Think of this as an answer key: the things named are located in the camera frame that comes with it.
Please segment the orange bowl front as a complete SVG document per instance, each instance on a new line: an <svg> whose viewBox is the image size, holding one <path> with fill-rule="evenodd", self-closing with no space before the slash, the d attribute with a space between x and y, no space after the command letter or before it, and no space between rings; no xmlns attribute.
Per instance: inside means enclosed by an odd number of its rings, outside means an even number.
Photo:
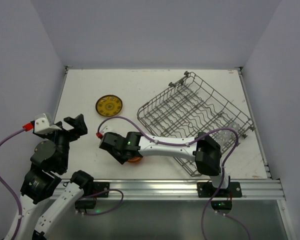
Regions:
<svg viewBox="0 0 300 240"><path fill-rule="evenodd" d="M129 159L127 162L128 163L138 163L141 160L142 160L142 157L134 157L132 159Z"/></svg>

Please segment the yellow patterned plate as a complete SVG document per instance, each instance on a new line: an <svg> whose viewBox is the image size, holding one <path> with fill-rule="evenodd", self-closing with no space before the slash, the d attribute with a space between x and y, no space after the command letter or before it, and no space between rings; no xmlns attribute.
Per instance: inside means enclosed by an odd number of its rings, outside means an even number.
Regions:
<svg viewBox="0 0 300 240"><path fill-rule="evenodd" d="M123 101L116 95L104 95L100 97L96 104L96 112L105 118L118 115L123 109Z"/></svg>

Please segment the grey wire dish rack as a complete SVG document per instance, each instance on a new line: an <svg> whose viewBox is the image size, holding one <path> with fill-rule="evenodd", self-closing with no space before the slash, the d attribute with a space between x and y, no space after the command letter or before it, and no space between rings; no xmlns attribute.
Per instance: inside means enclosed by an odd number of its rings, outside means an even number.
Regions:
<svg viewBox="0 0 300 240"><path fill-rule="evenodd" d="M232 127L240 137L226 162L235 179L262 175L262 157L238 70L143 70L136 118L152 135L190 137Z"/></svg>

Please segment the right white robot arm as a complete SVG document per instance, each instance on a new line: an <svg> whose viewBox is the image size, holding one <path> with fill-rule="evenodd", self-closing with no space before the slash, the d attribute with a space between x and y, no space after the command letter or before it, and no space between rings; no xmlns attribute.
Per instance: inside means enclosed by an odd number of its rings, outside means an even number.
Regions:
<svg viewBox="0 0 300 240"><path fill-rule="evenodd" d="M135 158L164 156L194 162L201 175L210 177L214 188L227 189L229 177L222 168L221 146L200 132L185 138L159 137L130 131L125 137L115 132L96 133L99 148L107 151L120 164Z"/></svg>

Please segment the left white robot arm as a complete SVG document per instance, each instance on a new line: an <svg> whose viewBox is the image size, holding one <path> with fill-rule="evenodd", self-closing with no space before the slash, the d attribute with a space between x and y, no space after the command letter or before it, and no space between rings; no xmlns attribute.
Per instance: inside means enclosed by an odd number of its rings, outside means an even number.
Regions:
<svg viewBox="0 0 300 240"><path fill-rule="evenodd" d="M31 156L30 170L24 177L17 197L17 213L7 240L46 240L54 223L75 202L93 188L93 177L78 170L70 178L66 189L47 209L45 206L68 169L70 143L88 133L83 114L65 117L63 121L72 128L66 130L61 121L54 123L47 114L38 115L23 129L43 139Z"/></svg>

